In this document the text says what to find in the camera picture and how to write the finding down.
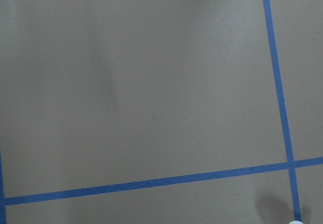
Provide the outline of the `white brass PPR pipe fitting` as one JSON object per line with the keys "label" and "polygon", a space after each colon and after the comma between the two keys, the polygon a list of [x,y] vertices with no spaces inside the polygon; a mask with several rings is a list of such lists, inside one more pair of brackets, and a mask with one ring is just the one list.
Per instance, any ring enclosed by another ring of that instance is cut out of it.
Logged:
{"label": "white brass PPR pipe fitting", "polygon": [[293,220],[293,221],[289,222],[288,224],[303,224],[303,222],[301,222],[299,220]]}

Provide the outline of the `brown paper table cover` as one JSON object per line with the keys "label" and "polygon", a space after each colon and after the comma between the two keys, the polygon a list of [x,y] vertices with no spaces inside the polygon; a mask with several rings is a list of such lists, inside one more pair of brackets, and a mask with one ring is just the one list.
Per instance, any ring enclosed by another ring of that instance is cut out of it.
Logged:
{"label": "brown paper table cover", "polygon": [[1,0],[1,223],[322,223],[322,0]]}

